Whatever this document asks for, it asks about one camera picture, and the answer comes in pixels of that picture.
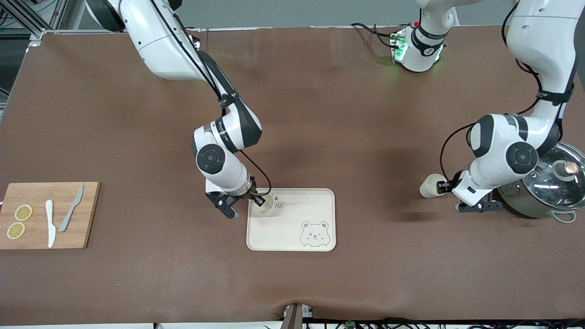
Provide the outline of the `white IKEA cup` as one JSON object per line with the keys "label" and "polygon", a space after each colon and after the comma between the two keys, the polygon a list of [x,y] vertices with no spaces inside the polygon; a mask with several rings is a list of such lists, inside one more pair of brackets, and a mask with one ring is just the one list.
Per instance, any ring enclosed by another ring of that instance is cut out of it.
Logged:
{"label": "white IKEA cup", "polygon": [[265,204],[257,205],[255,202],[251,202],[251,210],[253,211],[253,214],[267,217],[270,216],[275,209],[275,200],[272,194],[267,194],[263,197],[266,199]]}
{"label": "white IKEA cup", "polygon": [[441,196],[443,192],[440,192],[438,187],[439,183],[445,183],[447,179],[441,174],[431,174],[426,177],[419,188],[420,195],[423,198],[435,198]]}

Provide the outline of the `cream bear print tray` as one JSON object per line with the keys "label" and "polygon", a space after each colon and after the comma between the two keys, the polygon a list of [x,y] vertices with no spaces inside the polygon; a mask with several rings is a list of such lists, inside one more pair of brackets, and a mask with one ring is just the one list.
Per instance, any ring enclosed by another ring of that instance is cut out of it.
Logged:
{"label": "cream bear print tray", "polygon": [[336,246],[335,195],[330,189],[272,189],[270,216],[248,202],[246,242],[254,251],[328,252]]}

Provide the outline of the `sage green electric pot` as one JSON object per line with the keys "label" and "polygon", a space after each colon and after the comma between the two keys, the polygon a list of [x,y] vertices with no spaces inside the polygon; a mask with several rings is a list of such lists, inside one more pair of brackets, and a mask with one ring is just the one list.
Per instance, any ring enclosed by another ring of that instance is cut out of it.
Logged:
{"label": "sage green electric pot", "polygon": [[530,218],[552,218],[558,223],[576,221],[576,211],[585,207],[585,189],[559,183],[525,185],[519,180],[497,191],[514,211]]}

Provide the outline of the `glass pot lid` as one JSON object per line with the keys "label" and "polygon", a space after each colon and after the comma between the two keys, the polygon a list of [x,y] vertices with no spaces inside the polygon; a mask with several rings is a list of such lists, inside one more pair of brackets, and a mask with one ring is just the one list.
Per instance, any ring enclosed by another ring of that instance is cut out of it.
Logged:
{"label": "glass pot lid", "polygon": [[558,208],[576,207],[585,200],[585,154],[559,142],[539,157],[536,167],[522,180],[541,202]]}

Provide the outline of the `brown table cover mat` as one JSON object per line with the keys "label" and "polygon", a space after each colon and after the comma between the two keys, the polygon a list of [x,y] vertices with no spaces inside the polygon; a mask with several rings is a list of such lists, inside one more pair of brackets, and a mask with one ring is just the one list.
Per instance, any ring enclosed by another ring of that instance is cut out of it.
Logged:
{"label": "brown table cover mat", "polygon": [[45,35],[0,123],[9,183],[101,183],[88,247],[0,250],[0,325],[270,321],[291,303],[366,320],[585,318],[585,217],[458,214],[423,199],[441,144],[536,85],[499,27],[456,27],[424,74],[362,30],[209,32],[203,46],[261,120],[247,150],[274,186],[335,194],[330,252],[256,252],[246,202],[205,197],[193,131],[221,113],[205,82],[167,81],[128,35]]}

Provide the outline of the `grey plastic knife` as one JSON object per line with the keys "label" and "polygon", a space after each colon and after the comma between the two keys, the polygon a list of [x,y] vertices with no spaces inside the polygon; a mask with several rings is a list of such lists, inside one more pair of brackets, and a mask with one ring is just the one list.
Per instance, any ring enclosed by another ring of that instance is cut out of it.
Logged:
{"label": "grey plastic knife", "polygon": [[81,203],[83,192],[84,185],[80,185],[77,194],[75,195],[75,198],[73,199],[73,202],[71,203],[71,206],[69,207],[69,210],[67,211],[67,214],[65,215],[58,229],[60,233],[64,233],[67,230],[71,217],[73,216],[73,212],[75,211],[76,207]]}

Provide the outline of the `white plastic knife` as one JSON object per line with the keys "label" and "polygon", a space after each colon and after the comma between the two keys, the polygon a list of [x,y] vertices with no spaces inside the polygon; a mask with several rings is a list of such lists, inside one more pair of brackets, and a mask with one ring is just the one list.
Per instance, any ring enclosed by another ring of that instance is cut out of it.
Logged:
{"label": "white plastic knife", "polygon": [[46,200],[45,202],[47,225],[48,225],[48,248],[52,248],[56,240],[56,226],[53,223],[53,200]]}

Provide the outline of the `wooden cutting board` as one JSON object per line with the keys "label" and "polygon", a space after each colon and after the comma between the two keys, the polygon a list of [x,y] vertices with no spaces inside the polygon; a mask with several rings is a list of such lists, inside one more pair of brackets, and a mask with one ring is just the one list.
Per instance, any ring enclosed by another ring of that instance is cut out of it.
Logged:
{"label": "wooden cutting board", "polygon": [[[73,212],[67,230],[60,233],[61,222],[80,185],[84,185],[81,203]],[[52,249],[86,248],[100,187],[99,182],[11,183],[0,210],[0,250],[49,249],[46,200],[53,200],[53,223],[57,229]],[[32,206],[33,215],[26,221],[17,221],[14,212],[24,204]],[[14,222],[23,222],[26,230],[20,238],[11,240],[6,231]]]}

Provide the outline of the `aluminium frame profile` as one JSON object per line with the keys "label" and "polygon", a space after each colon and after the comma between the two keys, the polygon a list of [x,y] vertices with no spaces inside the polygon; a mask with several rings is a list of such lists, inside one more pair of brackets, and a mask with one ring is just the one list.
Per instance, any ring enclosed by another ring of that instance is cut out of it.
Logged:
{"label": "aluminium frame profile", "polygon": [[38,39],[55,31],[74,0],[0,0],[0,40]]}

